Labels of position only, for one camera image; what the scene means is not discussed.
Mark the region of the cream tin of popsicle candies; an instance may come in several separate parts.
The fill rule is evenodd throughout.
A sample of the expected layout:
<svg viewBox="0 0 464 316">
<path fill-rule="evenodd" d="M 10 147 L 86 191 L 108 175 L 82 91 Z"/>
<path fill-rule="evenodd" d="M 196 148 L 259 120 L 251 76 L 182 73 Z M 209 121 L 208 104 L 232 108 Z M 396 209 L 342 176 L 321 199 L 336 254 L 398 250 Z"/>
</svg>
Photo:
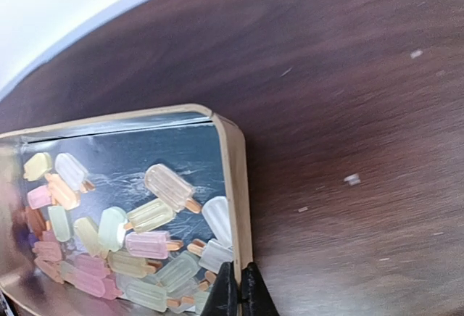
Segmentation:
<svg viewBox="0 0 464 316">
<path fill-rule="evenodd" d="M 34 315 L 199 315 L 252 260 L 244 134 L 206 107 L 1 135 L 1 292 Z"/>
</svg>

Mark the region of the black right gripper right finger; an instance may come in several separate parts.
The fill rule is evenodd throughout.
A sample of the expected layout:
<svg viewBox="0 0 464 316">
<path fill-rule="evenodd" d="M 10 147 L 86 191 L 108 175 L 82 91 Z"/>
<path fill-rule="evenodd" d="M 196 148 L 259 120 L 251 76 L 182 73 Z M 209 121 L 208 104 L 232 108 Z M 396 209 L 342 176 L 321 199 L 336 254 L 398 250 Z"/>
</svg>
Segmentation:
<svg viewBox="0 0 464 316">
<path fill-rule="evenodd" d="M 250 262 L 241 272 L 241 306 L 245 316 L 279 316 L 258 266 Z"/>
</svg>

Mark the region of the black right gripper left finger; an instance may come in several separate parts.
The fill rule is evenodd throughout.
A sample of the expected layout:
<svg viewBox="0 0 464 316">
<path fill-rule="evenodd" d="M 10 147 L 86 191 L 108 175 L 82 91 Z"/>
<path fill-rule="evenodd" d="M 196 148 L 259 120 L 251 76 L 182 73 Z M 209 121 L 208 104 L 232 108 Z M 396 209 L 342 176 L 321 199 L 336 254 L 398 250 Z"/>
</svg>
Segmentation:
<svg viewBox="0 0 464 316">
<path fill-rule="evenodd" d="M 217 274 L 201 316 L 236 316 L 238 313 L 238 286 L 232 262 L 224 262 Z"/>
</svg>

